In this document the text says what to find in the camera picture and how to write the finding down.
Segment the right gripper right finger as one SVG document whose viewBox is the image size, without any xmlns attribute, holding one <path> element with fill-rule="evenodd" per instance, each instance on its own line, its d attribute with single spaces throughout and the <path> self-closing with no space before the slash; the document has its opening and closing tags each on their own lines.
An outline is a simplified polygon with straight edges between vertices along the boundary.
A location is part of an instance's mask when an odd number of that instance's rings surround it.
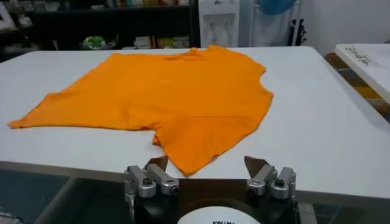
<svg viewBox="0 0 390 224">
<path fill-rule="evenodd" d="M 290 167 L 283 167 L 280 172 L 266 160 L 244 157 L 244 163 L 250 178 L 246 181 L 249 197 L 258 198 L 270 194 L 278 200 L 294 199 L 296 196 L 296 173 Z"/>
</svg>

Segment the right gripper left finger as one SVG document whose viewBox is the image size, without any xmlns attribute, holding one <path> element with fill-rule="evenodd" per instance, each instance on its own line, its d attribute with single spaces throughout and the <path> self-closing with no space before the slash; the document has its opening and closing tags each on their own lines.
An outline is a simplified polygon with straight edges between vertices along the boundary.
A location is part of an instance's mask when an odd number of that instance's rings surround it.
<svg viewBox="0 0 390 224">
<path fill-rule="evenodd" d="M 165 170 L 168 157 L 161 156 L 150 159 L 141 169 L 129 166 L 124 171 L 124 194 L 126 198 L 151 198 L 158 191 L 163 195 L 175 196 L 180 191 L 179 180 L 169 176 Z"/>
</svg>

